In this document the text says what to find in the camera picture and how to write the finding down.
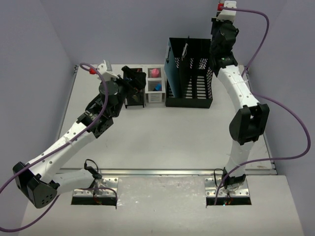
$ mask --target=black wire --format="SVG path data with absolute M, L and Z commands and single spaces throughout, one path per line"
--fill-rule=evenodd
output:
M 214 178 L 215 178 L 215 184 L 216 184 L 216 187 L 218 188 L 218 185 L 217 185 L 217 178 L 216 178 L 216 170 L 220 170 L 220 171 L 222 171 L 222 172 L 223 172 L 223 170 L 220 169 L 220 168 L 216 168 L 216 169 L 214 169 L 214 171 L 213 171 L 213 176 L 214 176 Z
M 95 163 L 95 161 L 93 161 L 93 160 L 91 160 L 91 159 L 86 159 L 85 160 L 85 162 L 84 162 L 84 166 L 87 166 L 87 161 L 91 161 L 91 162 L 93 162 L 95 165 L 96 165 L 96 170 L 97 170 L 97 172 L 98 172 L 98 165 Z

